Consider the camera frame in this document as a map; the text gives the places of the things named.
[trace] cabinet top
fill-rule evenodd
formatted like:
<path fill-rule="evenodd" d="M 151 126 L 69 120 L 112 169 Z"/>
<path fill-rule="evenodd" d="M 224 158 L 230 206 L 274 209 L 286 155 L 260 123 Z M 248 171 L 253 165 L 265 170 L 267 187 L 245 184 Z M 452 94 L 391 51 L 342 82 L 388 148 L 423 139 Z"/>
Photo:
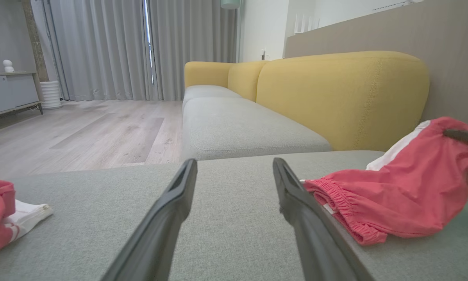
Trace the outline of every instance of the cabinet top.
<path fill-rule="evenodd" d="M 2 72 L 0 76 L 9 76 L 9 75 L 26 75 L 26 74 L 35 74 L 36 72 L 31 71 L 15 71 L 15 72 Z"/>

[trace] red and white garment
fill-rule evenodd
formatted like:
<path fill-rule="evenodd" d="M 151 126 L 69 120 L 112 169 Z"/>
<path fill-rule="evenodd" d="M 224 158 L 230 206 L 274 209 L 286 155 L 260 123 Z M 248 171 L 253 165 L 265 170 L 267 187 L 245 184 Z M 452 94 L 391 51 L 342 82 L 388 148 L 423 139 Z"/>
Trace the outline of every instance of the red and white garment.
<path fill-rule="evenodd" d="M 305 189 L 361 245 L 432 235 L 455 217 L 468 199 L 468 144 L 445 137 L 468 130 L 449 117 L 421 123 L 368 169 L 344 170 Z"/>
<path fill-rule="evenodd" d="M 0 249 L 51 214 L 52 208 L 47 204 L 31 205 L 15 200 L 14 184 L 0 180 Z"/>

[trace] ribbed white planter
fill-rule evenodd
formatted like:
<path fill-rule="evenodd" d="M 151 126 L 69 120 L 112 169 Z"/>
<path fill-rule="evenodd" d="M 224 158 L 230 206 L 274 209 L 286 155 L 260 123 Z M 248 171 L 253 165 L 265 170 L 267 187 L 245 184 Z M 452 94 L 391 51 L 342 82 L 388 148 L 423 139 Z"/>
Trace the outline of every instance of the ribbed white planter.
<path fill-rule="evenodd" d="M 61 99 L 59 97 L 59 82 L 49 81 L 40 82 L 41 91 L 43 92 L 43 98 L 45 101 L 41 103 L 44 110 L 53 110 L 62 107 Z"/>

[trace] gray wall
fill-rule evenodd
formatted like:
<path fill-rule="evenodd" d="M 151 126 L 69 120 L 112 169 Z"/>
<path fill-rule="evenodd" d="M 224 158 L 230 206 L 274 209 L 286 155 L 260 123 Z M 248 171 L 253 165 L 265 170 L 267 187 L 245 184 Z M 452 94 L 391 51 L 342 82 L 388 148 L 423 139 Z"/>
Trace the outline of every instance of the gray wall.
<path fill-rule="evenodd" d="M 422 120 L 468 123 L 468 0 L 424 2 L 289 37 L 286 57 L 393 50 L 423 60 L 430 92 Z"/>
<path fill-rule="evenodd" d="M 24 11 L 19 0 L 0 0 L 0 72 L 3 60 L 15 70 L 36 71 Z"/>

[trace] green lamp shade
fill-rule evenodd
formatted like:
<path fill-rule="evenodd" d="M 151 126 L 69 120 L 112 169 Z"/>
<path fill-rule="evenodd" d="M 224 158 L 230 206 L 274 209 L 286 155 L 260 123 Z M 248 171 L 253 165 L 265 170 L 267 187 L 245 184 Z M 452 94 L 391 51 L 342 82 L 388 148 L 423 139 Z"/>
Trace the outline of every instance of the green lamp shade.
<path fill-rule="evenodd" d="M 220 7 L 224 9 L 239 8 L 239 0 L 220 0 Z"/>

